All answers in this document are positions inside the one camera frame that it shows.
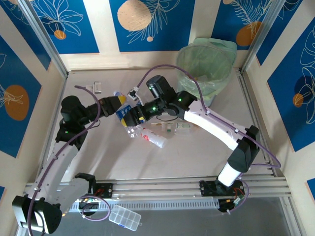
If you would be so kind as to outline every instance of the beige circle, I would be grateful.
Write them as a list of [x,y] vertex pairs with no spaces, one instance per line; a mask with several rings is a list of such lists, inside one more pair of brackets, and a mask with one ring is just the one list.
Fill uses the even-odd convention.
[[142,30],[151,22],[151,13],[139,0],[128,0],[117,12],[118,21],[128,31]]
[[153,41],[153,37],[151,37],[151,36],[147,37],[147,41],[148,42],[152,42]]
[[234,0],[222,0],[224,4],[231,4]]

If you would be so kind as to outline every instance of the label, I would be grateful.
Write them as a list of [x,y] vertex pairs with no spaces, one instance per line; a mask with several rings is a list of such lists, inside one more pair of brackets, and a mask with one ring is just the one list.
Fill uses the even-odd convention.
[[119,120],[122,120],[122,118],[124,118],[124,116],[128,113],[128,111],[131,110],[131,106],[128,105],[122,109],[120,109],[119,111],[116,111],[116,115],[119,118]]
[[176,124],[176,128],[178,129],[190,129],[190,124],[185,122],[178,122]]
[[147,141],[149,140],[148,135],[143,135],[142,137],[143,137],[145,140],[147,140]]
[[240,202],[240,200],[241,200],[240,198],[237,198],[237,199],[234,200],[233,203],[234,203],[235,205],[237,205],[237,204]]

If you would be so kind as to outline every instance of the small plastic box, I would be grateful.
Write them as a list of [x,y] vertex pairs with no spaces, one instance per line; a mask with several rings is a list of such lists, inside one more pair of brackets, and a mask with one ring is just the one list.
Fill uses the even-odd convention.
[[141,215],[124,207],[115,205],[110,213],[109,220],[123,228],[136,231],[140,223]]

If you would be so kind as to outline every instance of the floor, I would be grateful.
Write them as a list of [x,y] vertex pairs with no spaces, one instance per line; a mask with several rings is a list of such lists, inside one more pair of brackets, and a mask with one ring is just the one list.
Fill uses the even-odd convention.
[[[98,98],[111,96],[114,91],[127,92],[138,84],[145,70],[109,70],[71,72],[64,97],[76,95],[84,106],[94,103],[86,92],[75,85],[90,86],[101,82],[102,93]],[[252,119],[235,72],[228,86],[216,97],[211,109],[227,119],[250,127]],[[151,72],[163,75],[176,88],[176,71],[160,69]],[[146,98],[153,98],[145,85],[141,87]],[[116,116],[102,118],[99,128],[89,131],[86,141],[66,171],[63,181],[69,181],[78,172],[93,174],[97,180],[141,179],[167,177],[216,176],[226,164],[232,151],[219,139],[195,127],[187,136],[161,133],[168,141],[164,148],[141,139],[131,139]],[[255,163],[265,163],[260,152]],[[265,167],[255,167],[248,174],[270,175]]]
[[[108,220],[91,222],[78,212],[68,213],[54,236],[288,236],[288,226],[279,198],[248,199],[231,215],[220,215],[216,209],[147,210],[133,232]],[[106,212],[96,213],[101,218]]]

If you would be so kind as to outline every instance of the blue label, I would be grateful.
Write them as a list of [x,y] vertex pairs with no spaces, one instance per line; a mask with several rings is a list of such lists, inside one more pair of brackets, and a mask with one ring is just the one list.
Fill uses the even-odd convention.
[[122,120],[122,118],[128,113],[128,111],[131,110],[131,106],[128,105],[122,109],[120,109],[119,111],[116,111],[116,115],[119,118],[119,120]]

